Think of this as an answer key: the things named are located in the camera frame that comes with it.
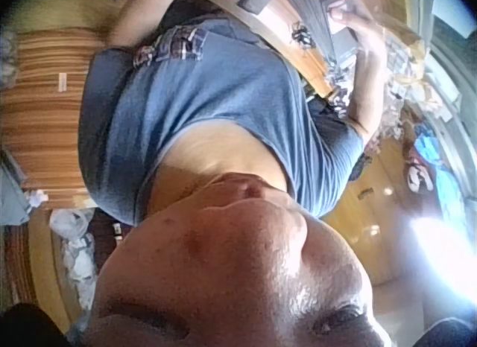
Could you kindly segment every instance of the blue cloth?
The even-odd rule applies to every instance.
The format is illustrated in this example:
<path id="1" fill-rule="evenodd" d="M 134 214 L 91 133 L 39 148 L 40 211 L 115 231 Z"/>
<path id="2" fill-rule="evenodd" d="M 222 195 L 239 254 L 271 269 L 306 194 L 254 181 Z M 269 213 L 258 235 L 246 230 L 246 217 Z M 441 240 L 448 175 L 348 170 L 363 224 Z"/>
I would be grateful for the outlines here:
<path id="1" fill-rule="evenodd" d="M 427 129 L 420 129 L 414 146 L 417 152 L 436 170 L 435 185 L 437 198 L 443 219 L 453 229 L 462 235 L 467 234 L 464 198 L 455 176 L 443 166 L 439 155 L 439 142 L 434 133 Z"/>
<path id="2" fill-rule="evenodd" d="M 333 209 L 364 149 L 358 133 L 334 118 L 313 122 L 296 70 L 245 26 L 225 15 L 185 25 L 207 32 L 195 49 L 199 58 L 161 55 L 134 68 L 130 52 L 95 55 L 78 141 L 92 199 L 118 220 L 137 225 L 157 167 L 177 137 L 192 125 L 222 119 L 274 153 L 289 194 L 302 207 L 316 217 Z M 170 33 L 160 48 L 173 47 Z"/>

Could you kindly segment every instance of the lip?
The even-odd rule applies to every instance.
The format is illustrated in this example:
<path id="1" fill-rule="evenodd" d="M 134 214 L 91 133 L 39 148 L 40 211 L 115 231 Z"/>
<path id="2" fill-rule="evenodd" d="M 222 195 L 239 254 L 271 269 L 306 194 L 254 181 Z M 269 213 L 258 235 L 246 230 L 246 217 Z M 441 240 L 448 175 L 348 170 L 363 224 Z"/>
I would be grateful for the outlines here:
<path id="1" fill-rule="evenodd" d="M 215 185 L 224 182 L 257 182 L 263 186 L 270 187 L 270 185 L 267 184 L 267 182 L 263 178 L 261 178 L 261 176 L 257 176 L 255 174 L 250 173 L 224 173 L 219 177 L 215 178 L 210 184 Z"/>

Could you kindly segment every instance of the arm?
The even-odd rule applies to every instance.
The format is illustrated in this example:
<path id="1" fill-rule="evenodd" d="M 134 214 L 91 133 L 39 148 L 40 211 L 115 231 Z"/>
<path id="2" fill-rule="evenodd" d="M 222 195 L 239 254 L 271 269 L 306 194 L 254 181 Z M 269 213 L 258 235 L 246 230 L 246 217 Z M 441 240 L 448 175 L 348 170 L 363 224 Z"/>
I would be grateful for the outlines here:
<path id="1" fill-rule="evenodd" d="M 363 138 L 364 144 L 379 128 L 384 105 L 384 85 L 388 53 L 382 29 L 352 13 L 332 11 L 333 19 L 353 29 L 361 44 L 356 57 L 354 90 L 347 122 Z"/>
<path id="2" fill-rule="evenodd" d="M 156 29 L 173 0 L 129 0 L 107 38 L 108 46 L 133 48 Z"/>

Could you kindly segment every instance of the finger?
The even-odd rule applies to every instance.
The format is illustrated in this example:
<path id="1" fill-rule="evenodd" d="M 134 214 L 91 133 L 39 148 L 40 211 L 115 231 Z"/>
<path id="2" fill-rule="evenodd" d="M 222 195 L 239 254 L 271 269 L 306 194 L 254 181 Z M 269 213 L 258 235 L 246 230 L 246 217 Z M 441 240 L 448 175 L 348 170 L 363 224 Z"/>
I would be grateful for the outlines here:
<path id="1" fill-rule="evenodd" d="M 366 19 L 361 18 L 360 16 L 357 16 L 353 13 L 344 12 L 342 10 L 333 8 L 330 14 L 334 21 L 350 27 L 358 34 L 369 34 L 373 30 L 370 23 Z"/>

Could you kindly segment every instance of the wooden floor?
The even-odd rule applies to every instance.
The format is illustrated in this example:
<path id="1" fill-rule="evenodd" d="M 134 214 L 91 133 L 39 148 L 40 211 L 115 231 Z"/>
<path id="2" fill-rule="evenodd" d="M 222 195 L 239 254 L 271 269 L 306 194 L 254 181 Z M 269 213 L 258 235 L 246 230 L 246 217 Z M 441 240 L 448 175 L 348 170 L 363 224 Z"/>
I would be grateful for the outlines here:
<path id="1" fill-rule="evenodd" d="M 280 9 L 280 1 L 275 10 Z M 18 91 L 2 94 L 4 143 L 25 168 L 28 187 L 50 189 L 50 206 L 87 203 L 75 148 L 82 83 L 91 54 L 101 47 L 101 34 L 124 2 L 22 0 L 10 15 L 11 27 L 25 33 L 20 51 L 26 57 L 20 64 Z M 83 29 L 40 32 L 70 27 Z M 68 90 L 59 94 L 60 72 L 68 73 Z M 323 82 L 322 76 L 316 80 Z M 408 223 L 421 214 L 422 202 L 405 184 L 401 150 L 399 143 L 386 142 L 381 155 L 361 179 L 349 184 L 326 217 L 357 252 L 374 284 L 402 275 L 413 264 L 415 249 Z M 61 194 L 55 191 L 58 182 L 63 182 Z M 374 193 L 360 200 L 360 193 L 369 188 Z M 72 198 L 65 201 L 64 193 Z"/>

